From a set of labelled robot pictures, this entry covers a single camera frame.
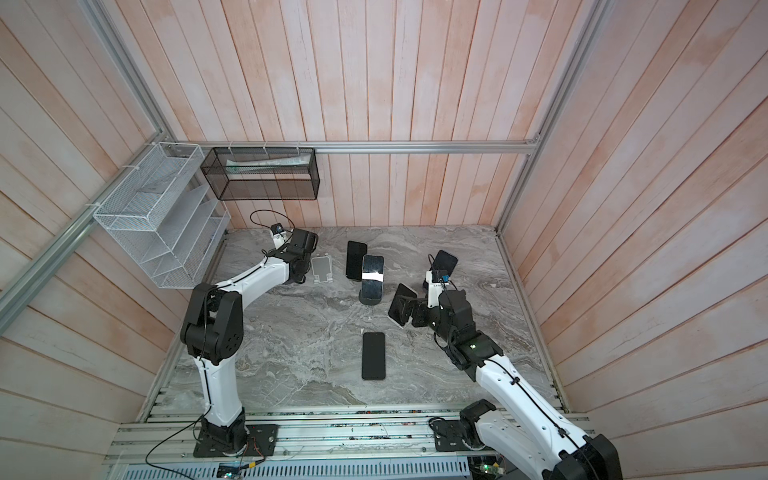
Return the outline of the white folding phone stand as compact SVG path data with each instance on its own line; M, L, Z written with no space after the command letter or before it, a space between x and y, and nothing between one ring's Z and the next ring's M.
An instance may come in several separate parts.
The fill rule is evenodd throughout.
M311 258L311 272L315 284L331 283L333 281L333 262L329 254Z

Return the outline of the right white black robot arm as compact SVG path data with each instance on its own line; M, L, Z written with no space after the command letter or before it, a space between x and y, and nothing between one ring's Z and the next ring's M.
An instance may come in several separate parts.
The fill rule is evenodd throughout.
M590 436L544 399L514 367L501 347L476 327L463 290L435 300L419 299L400 284L389 310L400 325L428 327L458 370L488 392L517 422L512 425L492 402L477 401L460 412L462 442L488 447L529 479L621 479L616 447L604 435Z

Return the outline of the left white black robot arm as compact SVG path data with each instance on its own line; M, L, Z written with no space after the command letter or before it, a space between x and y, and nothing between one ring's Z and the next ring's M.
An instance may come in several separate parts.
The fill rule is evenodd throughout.
M235 356L244 339L244 310L271 289L302 284L318 236L281 224L271 228L274 248L255 266L217 284L194 287L180 339L198 369L205 401L200 436L228 455L245 448L248 430L235 373Z

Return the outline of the dark round centre stand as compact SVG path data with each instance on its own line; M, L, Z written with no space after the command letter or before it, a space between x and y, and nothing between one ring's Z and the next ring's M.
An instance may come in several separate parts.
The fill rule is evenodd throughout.
M375 306L381 303L383 298L382 289L361 288L358 299L363 305Z

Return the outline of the centre reflective black phone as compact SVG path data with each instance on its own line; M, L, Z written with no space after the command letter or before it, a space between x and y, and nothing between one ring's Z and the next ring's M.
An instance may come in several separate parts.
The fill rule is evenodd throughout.
M361 288L382 289L384 284L384 257L366 255L363 260Z

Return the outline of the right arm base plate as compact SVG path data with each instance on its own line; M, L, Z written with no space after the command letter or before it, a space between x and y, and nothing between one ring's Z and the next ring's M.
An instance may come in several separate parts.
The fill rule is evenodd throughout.
M434 445L438 452L492 450L492 447L481 443L479 436L463 420L432 417L427 421L427 425L433 432Z

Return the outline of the aluminium front rail frame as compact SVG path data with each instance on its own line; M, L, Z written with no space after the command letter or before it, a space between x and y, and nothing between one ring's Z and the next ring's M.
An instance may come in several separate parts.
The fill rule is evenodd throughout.
M262 447L272 447L272 465L279 461L351 460L363 458L437 457L428 420L457 420L459 404L352 405L289 407L251 411L249 425L275 425L277 433ZM195 458L197 434L191 411L158 409L147 421L118 427L108 447L106 465L164 464L182 469L202 463Z

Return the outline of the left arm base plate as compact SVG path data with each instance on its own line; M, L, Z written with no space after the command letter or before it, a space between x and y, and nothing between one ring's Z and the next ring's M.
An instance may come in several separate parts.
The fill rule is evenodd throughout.
M193 457L270 457L275 451L278 430L277 424L235 424L231 427L221 427L204 421Z

